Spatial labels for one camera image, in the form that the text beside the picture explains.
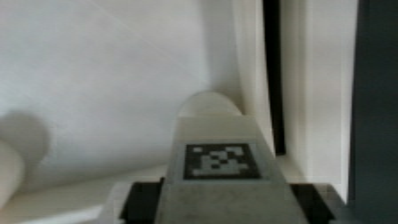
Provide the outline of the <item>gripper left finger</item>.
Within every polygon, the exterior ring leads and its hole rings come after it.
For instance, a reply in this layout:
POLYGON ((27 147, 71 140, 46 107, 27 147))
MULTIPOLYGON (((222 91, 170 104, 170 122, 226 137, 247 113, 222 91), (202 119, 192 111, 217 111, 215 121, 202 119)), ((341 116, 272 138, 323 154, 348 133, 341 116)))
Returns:
POLYGON ((115 184, 103 206, 103 224, 154 224, 163 179, 115 184))

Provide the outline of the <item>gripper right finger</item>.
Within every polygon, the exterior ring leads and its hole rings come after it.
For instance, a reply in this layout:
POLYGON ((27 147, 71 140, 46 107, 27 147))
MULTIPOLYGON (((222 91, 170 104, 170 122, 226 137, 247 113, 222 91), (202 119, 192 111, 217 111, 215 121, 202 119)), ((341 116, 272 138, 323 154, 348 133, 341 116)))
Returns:
POLYGON ((289 187, 309 224, 348 224, 350 211, 332 185, 291 183, 289 187))

